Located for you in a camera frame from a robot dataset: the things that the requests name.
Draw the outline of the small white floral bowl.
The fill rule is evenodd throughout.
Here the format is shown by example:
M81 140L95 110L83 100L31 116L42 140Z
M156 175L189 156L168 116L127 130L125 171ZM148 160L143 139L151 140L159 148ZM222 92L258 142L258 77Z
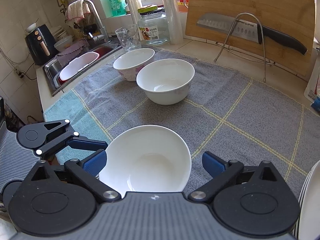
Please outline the small white floral bowl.
M181 192L191 173L191 155L174 131L157 125L121 133L106 149L99 179L124 196L127 192Z

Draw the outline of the large white floral plate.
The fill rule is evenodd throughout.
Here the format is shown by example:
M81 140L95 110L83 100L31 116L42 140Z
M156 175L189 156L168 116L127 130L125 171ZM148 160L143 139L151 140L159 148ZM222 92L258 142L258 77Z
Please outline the large white floral plate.
M319 161L304 181L299 196L300 217L294 235L297 239L319 239Z

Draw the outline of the plain white bowl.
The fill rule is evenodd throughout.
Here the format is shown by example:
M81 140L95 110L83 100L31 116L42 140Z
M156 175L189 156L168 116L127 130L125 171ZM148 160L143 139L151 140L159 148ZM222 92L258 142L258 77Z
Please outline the plain white bowl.
M136 82L152 102L173 105L188 95L194 75L191 63L182 59L162 59L140 70Z

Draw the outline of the chrome kitchen faucet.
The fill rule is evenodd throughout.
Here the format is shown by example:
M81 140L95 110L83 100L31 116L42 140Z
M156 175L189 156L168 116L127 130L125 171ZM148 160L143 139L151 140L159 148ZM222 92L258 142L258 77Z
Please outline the chrome kitchen faucet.
M90 13L85 16L86 20L94 18L94 24L96 28L91 27L92 23L85 24L84 33L89 36L95 43L104 41L105 43L110 43L111 39L106 31L105 26L103 25L100 16L96 10L94 3L91 0L84 0L83 5L87 6L90 10Z

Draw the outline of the grey teal checked towel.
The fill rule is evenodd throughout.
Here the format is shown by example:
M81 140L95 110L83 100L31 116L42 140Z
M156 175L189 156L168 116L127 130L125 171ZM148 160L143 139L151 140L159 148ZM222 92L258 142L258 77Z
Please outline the grey teal checked towel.
M155 58L191 63L195 76L181 102L158 105L135 82L124 80L108 63L84 77L44 111L46 121L69 119L91 139L111 142L140 125L172 129L187 143L192 170L190 193L210 177L203 152L245 165L271 161L298 196L308 172L319 161L319 116L280 91L240 72L169 50Z

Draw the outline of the stainless steel sink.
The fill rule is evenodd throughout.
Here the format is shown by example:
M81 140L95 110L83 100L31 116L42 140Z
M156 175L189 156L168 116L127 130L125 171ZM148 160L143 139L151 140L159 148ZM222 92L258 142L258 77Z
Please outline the stainless steel sink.
M93 48L85 48L65 66L61 66L59 61L53 58L42 67L51 95L55 96L85 71L120 49L118 41L112 40Z

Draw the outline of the white basin in sink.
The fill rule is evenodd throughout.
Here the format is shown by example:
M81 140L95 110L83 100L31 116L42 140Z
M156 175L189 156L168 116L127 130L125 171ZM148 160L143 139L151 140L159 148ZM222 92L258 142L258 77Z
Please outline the white basin in sink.
M59 74L59 79L62 82L69 80L71 77L76 75L81 70L85 69L88 65L93 63L99 58L99 54L90 51L87 52L80 57L73 59L63 70L61 70Z

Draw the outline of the black air fryer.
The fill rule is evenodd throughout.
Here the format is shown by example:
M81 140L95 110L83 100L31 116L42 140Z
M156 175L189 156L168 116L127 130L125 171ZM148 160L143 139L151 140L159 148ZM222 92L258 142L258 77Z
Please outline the black air fryer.
M38 66L47 63L59 53L54 47L55 38L45 24L29 33L25 37L25 42L33 61Z

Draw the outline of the white bowl pink flowers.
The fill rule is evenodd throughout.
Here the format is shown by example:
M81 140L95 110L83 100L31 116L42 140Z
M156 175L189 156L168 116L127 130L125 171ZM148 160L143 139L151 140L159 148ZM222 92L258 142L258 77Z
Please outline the white bowl pink flowers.
M116 59L113 68L124 80L135 82L139 71L154 61L154 55L155 51L151 48L129 51Z

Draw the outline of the white blue salt bag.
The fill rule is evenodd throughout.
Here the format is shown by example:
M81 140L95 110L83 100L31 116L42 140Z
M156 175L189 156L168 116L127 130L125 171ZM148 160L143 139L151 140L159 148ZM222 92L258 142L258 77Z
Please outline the white blue salt bag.
M313 71L311 73L308 85L304 91L304 96L311 102L311 108L313 108L317 113L320 109L319 101L319 54L317 56Z

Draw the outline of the pink white rag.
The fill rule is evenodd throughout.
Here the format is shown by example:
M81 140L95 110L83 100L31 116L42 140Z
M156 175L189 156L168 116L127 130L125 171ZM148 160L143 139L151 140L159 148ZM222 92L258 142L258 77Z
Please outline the pink white rag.
M83 20L86 15L91 13L88 4L84 1L85 0L77 0L67 7L67 11L65 13L66 21L78 23Z

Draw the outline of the clear drinking glass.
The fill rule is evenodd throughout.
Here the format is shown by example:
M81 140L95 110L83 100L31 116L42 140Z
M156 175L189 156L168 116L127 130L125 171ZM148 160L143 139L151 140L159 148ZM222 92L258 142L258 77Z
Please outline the clear drinking glass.
M115 31L116 36L125 51L132 51L142 47L139 28L136 24L121 27Z

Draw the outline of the clear plastic wrap roll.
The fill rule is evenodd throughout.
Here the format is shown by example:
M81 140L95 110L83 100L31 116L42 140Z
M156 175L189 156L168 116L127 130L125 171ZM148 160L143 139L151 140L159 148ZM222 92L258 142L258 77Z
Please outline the clear plastic wrap roll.
M170 43L173 45L183 43L183 32L180 13L176 0L163 0L168 21Z

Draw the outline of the glass jar green lid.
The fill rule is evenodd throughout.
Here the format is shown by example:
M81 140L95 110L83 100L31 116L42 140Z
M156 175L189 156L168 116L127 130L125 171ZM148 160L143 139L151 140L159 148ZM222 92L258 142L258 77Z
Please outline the glass jar green lid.
M159 46L170 41L168 21L163 7L146 5L139 8L138 27L144 44Z

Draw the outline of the bamboo cutting board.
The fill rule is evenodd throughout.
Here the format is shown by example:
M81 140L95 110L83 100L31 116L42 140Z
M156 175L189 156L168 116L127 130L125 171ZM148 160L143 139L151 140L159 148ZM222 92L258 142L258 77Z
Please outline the bamboo cutting board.
M315 35L315 0L189 0L186 35L224 42L226 34L196 25L197 20L209 12L231 17L241 12L249 12L254 14L262 25L294 37L308 49L305 55L266 37L266 58L302 77L308 75ZM256 23L249 16L240 19ZM231 36L227 44L230 45L233 39L237 40ZM249 44L255 45L256 42L249 41Z

